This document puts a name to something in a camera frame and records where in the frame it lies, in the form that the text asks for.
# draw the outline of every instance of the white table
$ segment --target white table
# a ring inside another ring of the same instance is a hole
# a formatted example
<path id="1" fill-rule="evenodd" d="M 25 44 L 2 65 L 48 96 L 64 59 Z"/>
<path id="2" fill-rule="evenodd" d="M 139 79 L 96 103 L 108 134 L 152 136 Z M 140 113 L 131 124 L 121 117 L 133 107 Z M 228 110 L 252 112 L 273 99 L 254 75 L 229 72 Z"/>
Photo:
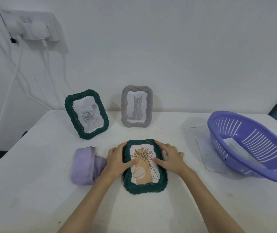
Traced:
<path id="1" fill-rule="evenodd" d="M 149 128 L 126 128 L 120 112 L 108 112 L 109 129 L 83 140 L 66 111 L 49 111 L 0 160 L 0 232 L 56 232 L 90 189 L 70 181 L 75 150 L 95 146 L 97 155 L 106 157 L 121 142 L 148 138 L 184 151 L 185 162 L 247 232 L 277 232 L 277 183 L 205 169 L 195 138 L 205 133 L 209 115 L 154 112 Z M 273 118 L 246 116 L 277 135 Z M 98 210 L 93 231 L 207 232 L 187 187 L 172 173 L 161 193 L 132 195 L 117 179 Z"/>

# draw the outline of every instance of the purple basket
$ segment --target purple basket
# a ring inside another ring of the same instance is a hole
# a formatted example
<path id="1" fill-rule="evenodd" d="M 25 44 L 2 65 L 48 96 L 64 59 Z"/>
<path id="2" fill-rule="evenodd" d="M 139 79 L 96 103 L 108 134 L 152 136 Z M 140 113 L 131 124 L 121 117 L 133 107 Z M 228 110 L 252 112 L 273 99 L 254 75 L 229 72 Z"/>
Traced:
<path id="1" fill-rule="evenodd" d="M 210 139 L 219 156 L 246 176 L 265 177 L 277 182 L 277 136 L 260 123 L 229 111 L 216 111 L 207 121 Z M 233 138 L 258 162 L 259 167 L 238 156 L 223 139 Z"/>

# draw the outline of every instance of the green picture frame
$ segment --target green picture frame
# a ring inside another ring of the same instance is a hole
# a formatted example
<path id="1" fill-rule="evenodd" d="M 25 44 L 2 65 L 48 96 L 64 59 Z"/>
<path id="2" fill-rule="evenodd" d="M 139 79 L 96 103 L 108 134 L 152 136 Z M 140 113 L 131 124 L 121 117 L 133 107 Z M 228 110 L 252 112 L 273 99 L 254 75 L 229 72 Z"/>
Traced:
<path id="1" fill-rule="evenodd" d="M 123 161 L 128 162 L 131 160 L 131 154 L 130 154 L 130 148 L 132 145 L 142 145 L 142 144 L 150 144 L 154 147 L 154 152 L 156 154 L 156 157 L 158 159 L 163 160 L 163 156 L 161 153 L 160 147 L 155 143 L 154 139 L 147 139 L 147 140 L 129 140 L 127 144 L 123 148 Z M 124 177 L 124 187 L 128 192 L 131 194 L 142 194 L 142 193 L 147 193 L 147 192 L 161 192 L 163 191 L 167 184 L 168 184 L 168 176 L 166 173 L 166 169 L 161 167 L 160 165 L 157 165 L 157 168 L 159 170 L 159 181 L 158 183 L 146 183 L 146 184 L 134 184 L 131 182 L 132 178 L 132 172 L 131 168 L 128 168 L 125 170 L 123 173 Z"/>
<path id="2" fill-rule="evenodd" d="M 79 119 L 78 119 L 78 115 L 75 112 L 74 108 L 73 108 L 73 102 L 76 100 L 80 100 L 84 97 L 87 96 L 91 96 L 94 97 L 94 101 L 97 103 L 99 111 L 100 111 L 100 115 L 102 116 L 103 120 L 104 120 L 104 125 L 103 127 L 100 127 L 98 129 L 96 129 L 95 131 L 91 132 L 91 133 L 85 133 L 83 126 L 81 125 Z M 108 129 L 109 126 L 109 120 L 105 111 L 105 108 L 102 104 L 102 101 L 100 99 L 100 96 L 98 95 L 98 93 L 94 90 L 86 90 L 84 92 L 80 92 L 77 94 L 73 94 L 73 95 L 69 95 L 66 97 L 65 99 L 65 109 L 68 113 L 68 115 L 70 116 L 70 119 L 74 125 L 74 128 L 77 130 L 78 135 L 80 138 L 85 139 L 85 140 L 90 140 L 93 137 L 95 137 L 96 135 L 105 132 Z"/>

